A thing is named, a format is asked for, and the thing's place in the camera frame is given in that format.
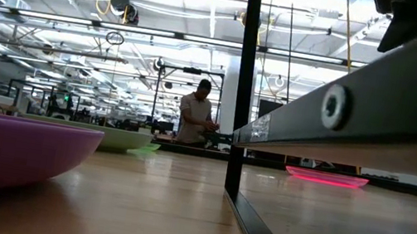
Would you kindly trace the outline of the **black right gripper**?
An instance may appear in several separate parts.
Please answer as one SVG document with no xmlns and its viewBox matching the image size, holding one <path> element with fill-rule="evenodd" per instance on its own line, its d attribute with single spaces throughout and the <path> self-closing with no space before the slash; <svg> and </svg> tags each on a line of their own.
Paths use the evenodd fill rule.
<svg viewBox="0 0 417 234">
<path fill-rule="evenodd" d="M 377 51 L 388 52 L 417 38 L 417 0 L 374 0 L 378 13 L 392 13 L 392 20 Z"/>
</svg>

